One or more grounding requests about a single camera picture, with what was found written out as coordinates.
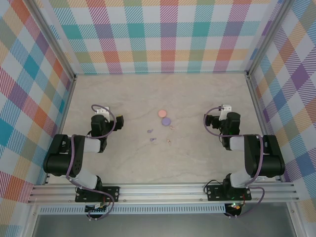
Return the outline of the left electronics board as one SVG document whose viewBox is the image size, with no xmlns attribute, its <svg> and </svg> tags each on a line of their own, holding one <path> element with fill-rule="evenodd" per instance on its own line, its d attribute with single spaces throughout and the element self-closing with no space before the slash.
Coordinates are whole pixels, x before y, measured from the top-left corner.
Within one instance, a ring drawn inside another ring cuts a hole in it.
<svg viewBox="0 0 316 237">
<path fill-rule="evenodd" d="M 86 205 L 84 208 L 84 212 L 86 214 L 90 213 L 92 214 L 105 214 L 108 211 L 108 204 L 102 204 L 102 203 L 98 203 L 98 204 L 89 204 Z"/>
</svg>

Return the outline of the electronics board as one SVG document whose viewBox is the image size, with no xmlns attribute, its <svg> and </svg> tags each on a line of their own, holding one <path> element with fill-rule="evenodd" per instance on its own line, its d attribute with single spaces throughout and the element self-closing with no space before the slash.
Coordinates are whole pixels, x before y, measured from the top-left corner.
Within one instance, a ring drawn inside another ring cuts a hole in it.
<svg viewBox="0 0 316 237">
<path fill-rule="evenodd" d="M 244 206 L 244 202 L 232 202 L 225 204 L 226 211 L 235 211 L 235 210 L 241 210 Z"/>
<path fill-rule="evenodd" d="M 108 204 L 102 204 L 102 203 L 98 203 L 98 204 L 89 204 L 86 205 L 84 208 L 84 212 L 86 214 L 90 213 L 92 214 L 105 214 L 108 211 Z"/>
</svg>

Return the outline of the right electronics board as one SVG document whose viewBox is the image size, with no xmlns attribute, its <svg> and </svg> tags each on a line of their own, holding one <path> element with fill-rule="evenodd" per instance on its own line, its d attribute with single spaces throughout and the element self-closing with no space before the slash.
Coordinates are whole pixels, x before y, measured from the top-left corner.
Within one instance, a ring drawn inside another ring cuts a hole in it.
<svg viewBox="0 0 316 237">
<path fill-rule="evenodd" d="M 244 202 L 232 202 L 225 204 L 226 211 L 235 211 L 235 210 L 241 210 L 244 206 Z"/>
</svg>

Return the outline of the aluminium side rail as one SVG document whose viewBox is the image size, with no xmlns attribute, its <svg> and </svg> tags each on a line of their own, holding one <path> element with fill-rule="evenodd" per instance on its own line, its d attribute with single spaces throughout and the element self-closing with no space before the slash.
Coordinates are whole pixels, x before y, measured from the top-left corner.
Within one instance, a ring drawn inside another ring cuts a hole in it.
<svg viewBox="0 0 316 237">
<path fill-rule="evenodd" d="M 248 89 L 253 101 L 257 119 L 263 133 L 262 140 L 263 146 L 261 147 L 260 143 L 255 147 L 254 140 L 249 139 L 249 149 L 247 150 L 250 153 L 250 159 L 246 161 L 246 168 L 252 171 L 254 175 L 257 170 L 260 170 L 259 176 L 273 178 L 275 176 L 281 176 L 285 171 L 285 163 L 283 156 L 277 141 L 277 138 L 274 135 L 271 135 L 267 131 L 267 125 L 264 122 L 263 112 L 261 111 L 259 105 L 259 99 L 255 94 L 253 83 L 251 80 L 246 80 Z"/>
<path fill-rule="evenodd" d="M 67 118 L 67 114 L 68 114 L 68 111 L 69 111 L 69 107 L 70 107 L 70 104 L 71 104 L 71 100 L 72 100 L 72 97 L 73 97 L 73 93 L 74 93 L 74 90 L 75 90 L 76 83 L 77 83 L 77 75 L 75 74 L 74 77 L 72 78 L 72 83 L 71 83 L 71 88 L 70 88 L 70 91 L 69 91 L 69 96 L 68 96 L 66 105 L 64 107 L 63 115 L 62 115 L 62 118 L 61 118 L 61 123 L 60 123 L 60 126 L 59 126 L 58 130 L 57 130 L 57 134 L 61 134 L 63 129 L 64 129 L 65 121 L 66 121 L 66 118 Z"/>
</svg>

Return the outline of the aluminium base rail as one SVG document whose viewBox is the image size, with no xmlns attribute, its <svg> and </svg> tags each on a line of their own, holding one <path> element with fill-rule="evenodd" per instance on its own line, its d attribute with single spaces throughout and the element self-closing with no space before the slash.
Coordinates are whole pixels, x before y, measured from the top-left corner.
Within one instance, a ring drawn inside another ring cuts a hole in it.
<svg viewBox="0 0 316 237">
<path fill-rule="evenodd" d="M 204 183 L 162 184 L 105 184 L 119 186 L 117 204 L 191 204 L 207 203 Z M 299 195 L 292 183 L 259 182 L 255 187 L 265 189 L 262 202 L 298 202 Z M 33 187 L 29 205 L 74 204 L 75 186 L 72 184 L 46 184 Z"/>
</svg>

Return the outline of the aluminium frame post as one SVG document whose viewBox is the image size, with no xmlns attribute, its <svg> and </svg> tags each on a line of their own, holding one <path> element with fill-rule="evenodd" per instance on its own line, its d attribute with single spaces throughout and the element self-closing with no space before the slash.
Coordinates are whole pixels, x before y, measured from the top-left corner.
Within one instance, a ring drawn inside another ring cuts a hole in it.
<svg viewBox="0 0 316 237">
<path fill-rule="evenodd" d="M 48 44 L 51 46 L 52 50 L 54 51 L 56 57 L 60 61 L 61 66 L 65 70 L 66 74 L 72 81 L 76 80 L 76 75 L 71 68 L 65 54 L 63 53 L 60 45 L 57 42 L 55 35 L 53 34 L 49 24 L 45 20 L 43 14 L 41 13 L 40 9 L 38 8 L 35 0 L 23 0 L 24 4 L 30 11 L 31 15 L 34 17 L 36 23 L 38 24 L 42 34 L 46 38 Z"/>
<path fill-rule="evenodd" d="M 294 2 L 295 0 L 271 0 L 249 49 L 244 70 L 247 80 L 251 79 L 251 75 L 259 66 Z"/>
</svg>

